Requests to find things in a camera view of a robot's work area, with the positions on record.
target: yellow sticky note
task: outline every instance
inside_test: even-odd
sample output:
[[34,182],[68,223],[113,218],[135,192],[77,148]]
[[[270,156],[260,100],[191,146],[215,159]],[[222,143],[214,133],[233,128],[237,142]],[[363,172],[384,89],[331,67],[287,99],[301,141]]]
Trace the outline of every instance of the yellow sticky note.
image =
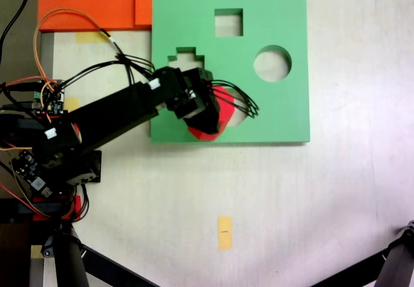
[[75,111],[79,108],[79,100],[77,98],[65,98],[65,110],[68,112]]
[[233,246],[232,218],[230,216],[219,216],[217,229],[219,232],[219,250],[229,250]]
[[108,37],[103,32],[76,32],[76,43],[108,43]]

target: circuit board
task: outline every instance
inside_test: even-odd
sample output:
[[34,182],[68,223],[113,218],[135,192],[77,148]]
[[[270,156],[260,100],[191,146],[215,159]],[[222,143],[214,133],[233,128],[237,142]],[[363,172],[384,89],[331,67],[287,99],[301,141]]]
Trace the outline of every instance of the circuit board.
[[18,159],[13,159],[13,169],[21,178],[26,180],[36,191],[48,198],[52,190],[47,186],[42,178],[39,164],[35,161],[33,154],[27,150],[19,154]]
[[[51,86],[53,89],[55,89],[59,84],[61,83],[60,80],[58,80],[58,84],[52,83]],[[34,99],[37,102],[40,102],[40,92],[35,91],[34,92]],[[43,102],[49,100],[49,98],[52,96],[51,91],[49,90],[43,90]],[[48,114],[51,118],[57,118],[63,114],[65,114],[67,111],[65,111],[64,108],[64,101],[65,101],[65,92],[62,90],[59,92],[56,97],[50,101],[50,103],[47,105],[46,110],[36,110],[36,116],[38,117],[44,117],[46,114]]]

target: white table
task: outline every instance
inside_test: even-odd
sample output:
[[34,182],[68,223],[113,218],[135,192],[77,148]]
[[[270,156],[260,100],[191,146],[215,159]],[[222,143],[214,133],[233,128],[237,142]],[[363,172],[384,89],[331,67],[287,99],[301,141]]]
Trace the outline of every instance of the white table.
[[[310,143],[160,145],[143,124],[102,147],[82,241],[163,287],[310,286],[385,248],[414,218],[414,0],[308,0],[308,17]],[[149,32],[113,35],[150,58]],[[113,56],[55,34],[53,77]],[[126,85],[109,67],[67,95]]]

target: white label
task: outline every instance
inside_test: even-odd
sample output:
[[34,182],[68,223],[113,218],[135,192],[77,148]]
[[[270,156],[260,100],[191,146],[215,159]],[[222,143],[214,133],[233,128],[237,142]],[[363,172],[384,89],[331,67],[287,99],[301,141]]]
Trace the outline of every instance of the white label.
[[39,191],[46,183],[40,177],[36,177],[31,184],[34,189]]
[[160,80],[158,78],[152,79],[149,83],[151,90],[161,87]]
[[46,137],[47,137],[47,139],[48,139],[48,140],[50,140],[51,138],[53,138],[53,137],[55,137],[55,136],[57,136],[57,135],[58,135],[58,134],[56,133],[56,129],[55,129],[55,128],[50,129],[50,130],[47,130],[47,131],[45,132],[45,134],[46,134]]
[[43,191],[41,192],[41,194],[45,198],[48,198],[52,194],[52,191],[48,187],[46,187],[45,189],[43,189]]

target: yellow tape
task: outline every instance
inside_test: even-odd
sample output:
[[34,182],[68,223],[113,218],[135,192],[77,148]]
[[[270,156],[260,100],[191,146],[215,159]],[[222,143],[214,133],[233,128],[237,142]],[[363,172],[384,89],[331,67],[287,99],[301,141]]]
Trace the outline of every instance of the yellow tape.
[[217,229],[219,232],[219,250],[229,250],[233,246],[232,218],[230,216],[219,216]]
[[76,43],[108,43],[108,37],[103,32],[76,32]]
[[32,259],[42,259],[43,255],[41,254],[41,245],[32,245],[31,249],[31,258]]
[[78,98],[65,98],[65,110],[68,112],[75,111],[79,108]]

